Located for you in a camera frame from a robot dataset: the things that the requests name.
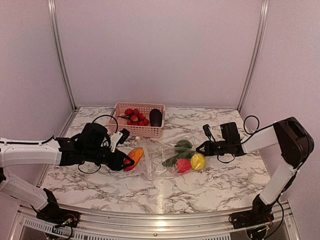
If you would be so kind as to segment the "yellow fake lemon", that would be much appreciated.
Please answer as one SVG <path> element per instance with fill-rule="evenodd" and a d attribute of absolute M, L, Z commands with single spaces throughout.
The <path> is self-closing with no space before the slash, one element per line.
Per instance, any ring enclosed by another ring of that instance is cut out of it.
<path fill-rule="evenodd" d="M 203 154 L 197 153 L 190 159 L 191 168 L 195 171 L 199 171 L 205 167 L 206 159 Z"/>

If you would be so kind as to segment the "red fake tomato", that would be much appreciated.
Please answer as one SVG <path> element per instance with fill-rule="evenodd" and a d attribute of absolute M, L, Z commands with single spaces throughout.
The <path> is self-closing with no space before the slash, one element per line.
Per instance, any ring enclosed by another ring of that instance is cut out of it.
<path fill-rule="evenodd" d="M 184 174 L 191 170 L 191 161 L 186 158 L 179 158 L 175 164 L 175 171 L 178 174 Z"/>

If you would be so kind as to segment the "green fake vegetable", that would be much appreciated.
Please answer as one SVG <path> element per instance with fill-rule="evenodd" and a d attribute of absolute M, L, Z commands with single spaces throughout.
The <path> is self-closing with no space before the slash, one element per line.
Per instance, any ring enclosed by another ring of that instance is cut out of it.
<path fill-rule="evenodd" d="M 182 139 L 179 140 L 175 145 L 174 145 L 174 149 L 177 153 L 182 153 L 184 151 L 186 151 L 187 149 L 192 149 L 193 148 L 193 144 L 186 139 Z"/>

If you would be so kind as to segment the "clear zip top bag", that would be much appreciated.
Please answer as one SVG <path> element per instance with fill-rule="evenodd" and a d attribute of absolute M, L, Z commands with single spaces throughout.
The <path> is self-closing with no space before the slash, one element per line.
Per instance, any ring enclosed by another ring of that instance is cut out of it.
<path fill-rule="evenodd" d="M 179 134 L 168 139 L 137 137 L 143 149 L 144 173 L 149 181 L 200 172 L 209 166 L 209 157 L 196 151 L 201 139 L 194 134 Z"/>

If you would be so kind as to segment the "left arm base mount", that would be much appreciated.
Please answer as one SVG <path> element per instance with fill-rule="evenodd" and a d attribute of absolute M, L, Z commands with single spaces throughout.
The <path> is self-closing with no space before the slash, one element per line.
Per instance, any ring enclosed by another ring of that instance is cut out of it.
<path fill-rule="evenodd" d="M 60 208 L 54 194 L 44 188 L 46 194 L 46 205 L 42 209 L 38 209 L 36 217 L 46 222 L 54 223 L 58 227 L 71 226 L 76 228 L 79 222 L 80 213 L 78 211 Z"/>

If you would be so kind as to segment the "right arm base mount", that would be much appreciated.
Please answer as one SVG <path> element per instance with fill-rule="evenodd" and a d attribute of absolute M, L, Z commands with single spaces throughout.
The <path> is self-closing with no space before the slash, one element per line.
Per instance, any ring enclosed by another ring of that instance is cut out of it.
<path fill-rule="evenodd" d="M 273 221 L 272 208 L 274 204 L 275 201 L 271 204 L 265 204 L 258 194 L 252 202 L 252 209 L 234 212 L 229 216 L 228 221 L 234 229 L 253 227 Z"/>

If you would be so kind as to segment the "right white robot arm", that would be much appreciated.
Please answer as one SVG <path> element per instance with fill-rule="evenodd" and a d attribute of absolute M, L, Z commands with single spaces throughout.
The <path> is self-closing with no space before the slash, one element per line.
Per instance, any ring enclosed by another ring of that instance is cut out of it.
<path fill-rule="evenodd" d="M 241 139 L 235 122 L 220 125 L 222 140 L 215 140 L 207 125 L 203 130 L 208 140 L 199 145 L 196 151 L 205 157 L 231 155 L 236 158 L 254 152 L 266 153 L 268 150 L 277 150 L 278 165 L 267 185 L 254 199 L 252 209 L 247 214 L 247 219 L 252 224 L 260 223 L 267 216 L 267 211 L 272 209 L 291 186 L 315 148 L 311 135 L 293 116 L 257 129 L 244 140 Z"/>

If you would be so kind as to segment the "purple fake eggplant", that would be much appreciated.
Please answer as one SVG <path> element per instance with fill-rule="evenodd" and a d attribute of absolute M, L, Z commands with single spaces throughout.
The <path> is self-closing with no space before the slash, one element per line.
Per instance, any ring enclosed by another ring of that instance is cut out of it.
<path fill-rule="evenodd" d="M 151 127 L 161 127 L 162 126 L 162 112 L 159 109 L 152 109 L 149 113 L 149 121 Z"/>

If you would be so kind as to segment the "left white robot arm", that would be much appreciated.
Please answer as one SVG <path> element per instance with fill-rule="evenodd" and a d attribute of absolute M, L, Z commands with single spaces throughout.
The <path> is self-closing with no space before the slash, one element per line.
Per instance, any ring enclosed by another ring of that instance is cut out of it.
<path fill-rule="evenodd" d="M 112 171 L 121 171 L 135 164 L 134 160 L 117 149 L 130 133 L 125 128 L 108 134 L 106 127 L 99 123 L 87 123 L 82 132 L 68 137 L 51 137 L 45 141 L 18 142 L 2 138 L 0 140 L 0 190 L 19 199 L 44 215 L 53 223 L 63 219 L 63 211 L 58 208 L 55 196 L 47 189 L 14 176 L 6 167 L 21 165 L 53 165 L 59 167 L 94 163 L 105 165 Z"/>

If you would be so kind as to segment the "red fake strawberries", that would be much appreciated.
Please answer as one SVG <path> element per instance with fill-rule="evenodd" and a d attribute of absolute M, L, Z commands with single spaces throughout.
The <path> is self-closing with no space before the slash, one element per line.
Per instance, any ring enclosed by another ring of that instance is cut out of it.
<path fill-rule="evenodd" d="M 146 118 L 145 114 L 137 108 L 127 108 L 124 111 L 124 114 L 119 115 L 118 117 L 125 120 L 125 123 L 129 126 L 146 127 L 150 124 L 150 121 Z"/>

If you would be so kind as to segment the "green fake cucumber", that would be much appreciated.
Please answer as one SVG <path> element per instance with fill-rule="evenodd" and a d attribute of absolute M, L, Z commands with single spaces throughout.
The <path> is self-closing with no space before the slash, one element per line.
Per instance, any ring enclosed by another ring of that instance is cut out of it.
<path fill-rule="evenodd" d="M 162 166 L 164 166 L 164 167 L 175 166 L 179 159 L 185 159 L 185 158 L 186 158 L 185 156 L 181 156 L 181 155 L 177 154 L 177 155 L 172 156 L 172 157 L 166 159 L 165 161 L 163 161 Z"/>

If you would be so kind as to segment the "red fake pepper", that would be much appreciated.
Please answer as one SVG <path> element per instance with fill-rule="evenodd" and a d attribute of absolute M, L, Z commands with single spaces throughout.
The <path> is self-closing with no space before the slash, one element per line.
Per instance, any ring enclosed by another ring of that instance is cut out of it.
<path fill-rule="evenodd" d="M 134 164 L 132 166 L 128 166 L 124 169 L 125 172 L 129 172 L 133 170 L 139 163 L 139 161 L 142 159 L 144 156 L 144 150 L 142 147 L 137 147 L 133 149 L 128 156 L 134 161 Z"/>

